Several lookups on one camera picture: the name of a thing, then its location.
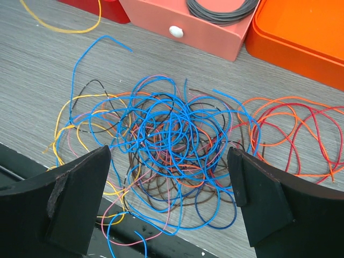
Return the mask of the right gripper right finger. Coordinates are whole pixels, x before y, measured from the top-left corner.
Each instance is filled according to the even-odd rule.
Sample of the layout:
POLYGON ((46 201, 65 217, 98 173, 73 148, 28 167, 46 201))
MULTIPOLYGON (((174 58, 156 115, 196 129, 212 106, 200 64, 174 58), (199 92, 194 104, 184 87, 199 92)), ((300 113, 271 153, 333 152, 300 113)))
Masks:
POLYGON ((227 154, 236 205, 257 257, 343 257, 343 192, 227 154))

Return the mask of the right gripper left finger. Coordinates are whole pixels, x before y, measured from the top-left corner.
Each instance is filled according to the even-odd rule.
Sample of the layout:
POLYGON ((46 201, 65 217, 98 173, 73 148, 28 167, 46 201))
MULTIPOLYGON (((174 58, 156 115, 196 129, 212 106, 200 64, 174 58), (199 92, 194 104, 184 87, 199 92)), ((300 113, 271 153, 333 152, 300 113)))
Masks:
POLYGON ((47 170, 1 146, 1 257, 85 257, 110 167, 108 146, 47 170))

